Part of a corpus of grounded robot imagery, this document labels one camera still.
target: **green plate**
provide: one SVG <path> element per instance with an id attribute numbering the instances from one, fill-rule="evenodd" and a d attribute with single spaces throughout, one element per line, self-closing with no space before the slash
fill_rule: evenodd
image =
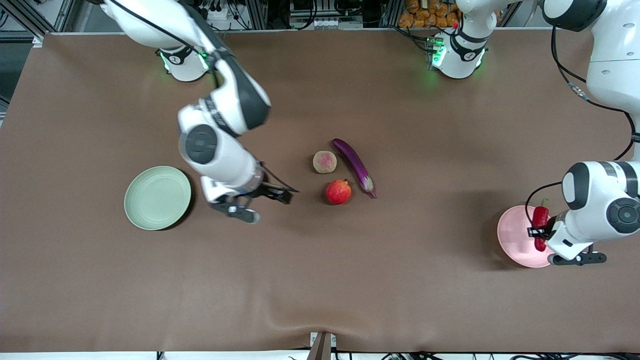
<path id="1" fill-rule="evenodd" d="M 154 167 L 136 176 L 124 195 L 124 212 L 137 227 L 160 230 L 180 220 L 191 202 L 189 179 L 173 167 Z"/>

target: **plate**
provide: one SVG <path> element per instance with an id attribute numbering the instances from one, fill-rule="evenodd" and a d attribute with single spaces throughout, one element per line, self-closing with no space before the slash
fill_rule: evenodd
<path id="1" fill-rule="evenodd" d="M 533 216 L 533 206 L 529 206 L 529 215 Z M 545 251 L 536 250 L 533 238 L 527 228 L 531 223 L 524 212 L 524 205 L 514 206 L 502 214 L 498 221 L 498 241 L 504 252 L 516 263 L 527 268 L 549 266 L 549 255 L 554 255 L 548 247 Z"/>
<path id="2" fill-rule="evenodd" d="M 144 230 L 161 230 L 176 223 L 189 208 L 191 184 L 173 167 L 153 167 L 136 176 L 124 195 L 124 212 Z"/>

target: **wire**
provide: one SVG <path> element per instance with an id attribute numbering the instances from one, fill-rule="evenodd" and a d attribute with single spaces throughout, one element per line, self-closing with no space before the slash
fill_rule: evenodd
<path id="1" fill-rule="evenodd" d="M 128 13 L 129 15 L 131 15 L 131 16 L 135 17 L 136 19 L 144 22 L 145 24 L 151 26 L 152 28 L 154 28 L 154 29 L 164 33 L 165 35 L 171 37 L 172 39 L 178 41 L 179 43 L 181 43 L 182 45 L 188 47 L 192 51 L 195 51 L 196 53 L 200 54 L 200 51 L 197 51 L 193 46 L 189 45 L 189 43 L 187 43 L 183 39 L 175 36 L 174 34 L 170 33 L 169 31 L 167 31 L 167 30 L 165 30 L 163 28 L 161 28 L 160 26 L 154 24 L 153 22 L 150 22 L 149 20 L 147 20 L 144 17 L 138 15 L 137 13 L 132 12 L 128 8 L 122 6 L 122 4 L 120 4 L 117 0 L 111 0 L 111 2 L 114 3 L 117 7 L 121 8 L 122 10 L 124 10 L 125 13 Z"/>
<path id="2" fill-rule="evenodd" d="M 444 29 L 443 29 L 443 28 L 441 28 L 441 27 L 439 27 L 439 26 L 435 26 L 435 25 L 431 25 L 431 26 L 430 26 L 430 28 L 436 28 L 436 29 L 440 30 L 441 32 L 443 32 L 443 33 L 445 33 L 445 34 L 447 34 L 447 35 L 449 35 L 449 36 L 452 36 L 452 35 L 454 35 L 454 34 L 456 33 L 456 31 L 455 31 L 455 30 L 453 30 L 451 33 L 448 33 L 448 32 L 446 32 L 446 31 L 444 31 Z"/>
<path id="3" fill-rule="evenodd" d="M 419 36 L 411 34 L 410 32 L 404 32 L 401 28 L 398 28 L 397 26 L 394 26 L 394 25 L 384 25 L 383 28 L 394 29 L 397 32 L 399 32 L 400 34 L 402 34 L 404 37 L 414 38 L 416 40 L 421 40 L 421 41 L 426 41 L 427 40 L 426 37 L 419 37 Z"/>
<path id="4" fill-rule="evenodd" d="M 338 2 L 340 2 L 340 0 L 335 0 L 333 2 L 333 9 L 338 12 L 340 15 L 342 16 L 355 16 L 355 15 L 360 15 L 362 13 L 362 3 L 360 3 L 360 7 L 357 8 L 356 10 L 353 10 L 351 13 L 348 13 L 348 9 L 345 7 L 343 10 L 341 10 L 340 8 L 338 8 Z"/>
<path id="5" fill-rule="evenodd" d="M 586 83 L 587 81 L 583 77 L 574 74 L 572 71 L 570 71 L 569 69 L 564 67 L 560 63 L 560 60 L 558 60 L 558 54 L 557 54 L 557 49 L 556 49 L 556 30 L 557 30 L 557 28 L 555 26 L 551 29 L 551 55 L 554 57 L 554 61 L 556 62 L 556 65 L 560 69 L 564 70 L 567 74 L 573 76 L 574 78 L 580 80 L 583 83 Z"/>
<path id="6" fill-rule="evenodd" d="M 280 1 L 280 7 L 278 9 L 278 16 L 280 17 L 280 21 L 282 21 L 282 24 L 284 25 L 285 28 L 287 29 L 291 29 L 291 25 L 289 24 L 289 21 L 285 20 L 284 18 L 284 14 L 285 12 L 283 12 L 284 6 L 287 4 L 287 0 L 281 0 Z"/>
<path id="7" fill-rule="evenodd" d="M 558 181 L 556 183 L 546 184 L 546 185 L 543 185 L 543 186 L 533 190 L 533 192 L 531 194 L 529 194 L 529 197 L 527 198 L 527 201 L 525 201 L 525 203 L 524 203 L 524 212 L 527 215 L 527 220 L 531 224 L 531 227 L 533 227 L 534 229 L 535 229 L 535 227 L 533 226 L 533 221 L 531 220 L 531 216 L 529 216 L 529 202 L 531 201 L 531 198 L 533 197 L 533 195 L 535 195 L 540 190 L 544 190 L 546 188 L 550 188 L 550 187 L 557 186 L 557 185 L 560 185 L 560 184 L 562 184 L 562 181 Z M 518 359 L 539 360 L 540 358 L 539 357 L 528 357 L 528 356 L 524 356 L 524 355 L 516 355 L 516 356 L 511 358 L 511 360 L 518 360 Z"/>
<path id="8" fill-rule="evenodd" d="M 578 80 L 582 81 L 583 83 L 586 83 L 586 80 L 585 80 L 584 78 L 582 78 L 582 77 L 580 77 L 580 76 L 578 76 L 578 75 L 574 74 L 572 71 L 570 71 L 569 69 L 567 69 L 566 67 L 564 67 L 564 66 L 560 63 L 560 60 L 558 60 L 557 47 L 556 47 L 556 45 L 557 45 L 557 44 L 556 44 L 556 27 L 554 26 L 554 27 L 552 28 L 552 31 L 551 31 L 551 55 L 553 56 L 553 58 L 554 58 L 554 61 L 555 61 L 556 65 L 558 66 L 558 71 L 560 72 L 560 75 L 562 75 L 562 78 L 564 79 L 564 82 L 566 82 L 568 85 L 572 85 L 572 82 L 571 82 L 571 81 L 569 81 L 569 79 L 566 77 L 565 72 L 566 72 L 567 74 L 569 74 L 569 75 L 573 76 L 574 78 L 576 78 L 576 79 L 578 79 Z M 602 109 L 607 109 L 607 110 L 611 110 L 611 111 L 616 111 L 616 112 L 624 113 L 624 114 L 625 114 L 625 116 L 626 116 L 626 118 L 627 118 L 627 121 L 628 121 L 628 123 L 629 123 L 629 127 L 631 128 L 631 135 L 633 135 L 633 134 L 635 134 L 635 133 L 636 133 L 636 125 L 634 124 L 634 121 L 633 121 L 633 119 L 631 118 L 631 115 L 629 115 L 629 113 L 628 113 L 628 112 L 626 112 L 626 111 L 624 111 L 624 110 L 621 110 L 621 109 L 612 108 L 612 107 L 610 107 L 610 106 L 606 106 L 606 105 L 598 104 L 597 102 L 593 102 L 591 99 L 589 99 L 589 98 L 587 98 L 587 97 L 583 97 L 583 96 L 581 96 L 581 98 L 583 98 L 586 102 L 590 103 L 590 104 L 591 104 L 591 105 L 593 105 L 593 106 L 597 106 L 597 107 L 602 108 Z M 629 152 L 629 150 L 631 150 L 631 147 L 633 147 L 633 145 L 634 145 L 634 141 L 633 141 L 633 138 L 632 138 L 632 139 L 629 141 L 629 143 L 627 144 L 627 147 L 626 147 L 626 148 L 625 148 L 625 149 L 624 149 L 624 150 L 623 150 L 623 151 L 622 151 L 618 156 L 616 156 L 616 157 L 613 159 L 613 161 L 617 161 L 617 160 L 622 159 L 622 157 L 623 157 L 624 155 L 626 155 L 626 154 Z"/>
<path id="9" fill-rule="evenodd" d="M 309 20 L 302 28 L 298 30 L 304 30 L 308 28 L 311 24 L 314 23 L 316 19 L 316 15 L 318 14 L 318 4 L 316 2 L 317 0 L 309 0 L 309 1 L 311 1 L 311 8 L 309 9 Z"/>
<path id="10" fill-rule="evenodd" d="M 418 44 L 415 40 L 415 38 L 413 37 L 413 35 L 411 34 L 411 31 L 409 30 L 409 28 L 406 29 L 406 32 L 409 34 L 409 36 L 411 37 L 411 41 L 413 42 L 414 45 L 416 45 L 418 47 L 418 49 L 424 51 L 425 53 L 435 53 L 434 50 L 429 50 L 426 49 L 425 47 L 421 46 L 420 44 Z"/>
<path id="11" fill-rule="evenodd" d="M 240 10 L 238 10 L 238 3 L 237 0 L 231 0 L 233 1 L 234 7 L 236 8 L 236 14 L 238 16 L 238 18 L 236 19 L 236 16 L 234 15 L 234 19 L 236 19 L 237 23 L 240 24 L 240 26 L 242 26 L 245 30 L 251 30 L 249 28 L 249 25 L 246 24 L 246 22 L 244 22 L 244 19 L 242 18 L 242 13 L 240 12 Z M 227 4 L 229 5 L 229 8 L 231 9 L 231 1 L 227 1 Z"/>
<path id="12" fill-rule="evenodd" d="M 8 19 L 9 19 L 9 13 L 4 12 L 4 10 L 0 10 L 0 28 L 2 28 L 6 24 L 6 21 Z"/>
<path id="13" fill-rule="evenodd" d="M 397 32 L 399 32 L 400 34 L 402 34 L 403 36 L 410 38 L 412 40 L 413 44 L 415 46 L 417 46 L 418 49 L 424 51 L 425 53 L 431 53 L 431 54 L 435 53 L 434 50 L 427 49 L 427 48 L 421 46 L 418 43 L 418 41 L 426 41 L 427 40 L 426 37 L 418 37 L 418 36 L 416 36 L 414 34 L 411 34 L 411 30 L 409 30 L 409 28 L 406 29 L 406 32 L 404 32 L 401 28 L 398 28 L 397 26 L 393 26 L 393 25 L 384 25 L 383 28 L 394 29 Z"/>
<path id="14" fill-rule="evenodd" d="M 280 180 L 279 177 L 276 176 L 276 174 L 274 174 L 271 170 L 269 170 L 269 168 L 264 164 L 264 161 L 260 161 L 260 166 L 262 166 L 262 168 L 269 173 L 269 175 L 273 176 L 274 179 L 276 179 L 280 184 L 284 185 L 284 187 L 289 190 L 290 192 L 294 192 L 294 193 L 299 193 L 299 191 L 297 191 L 296 189 L 292 188 L 291 186 L 287 185 L 287 183 L 285 183 L 284 181 Z"/>

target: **power strip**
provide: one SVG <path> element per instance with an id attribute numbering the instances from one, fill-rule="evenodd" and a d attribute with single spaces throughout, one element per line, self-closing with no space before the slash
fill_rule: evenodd
<path id="1" fill-rule="evenodd" d="M 208 21 L 226 20 L 228 17 L 229 17 L 229 9 L 222 8 L 222 11 L 219 11 L 219 12 L 212 12 L 209 10 L 209 14 L 207 15 L 207 20 Z"/>

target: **pink plate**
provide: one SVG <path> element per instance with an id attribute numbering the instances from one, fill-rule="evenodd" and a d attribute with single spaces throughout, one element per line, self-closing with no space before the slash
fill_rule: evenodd
<path id="1" fill-rule="evenodd" d="M 533 216 L 533 206 L 529 206 L 529 215 Z M 531 227 L 524 213 L 524 205 L 514 206 L 502 214 L 498 221 L 498 241 L 507 255 L 515 262 L 527 268 L 549 266 L 547 258 L 555 254 L 548 247 L 545 251 L 536 250 L 533 238 L 527 234 Z"/>

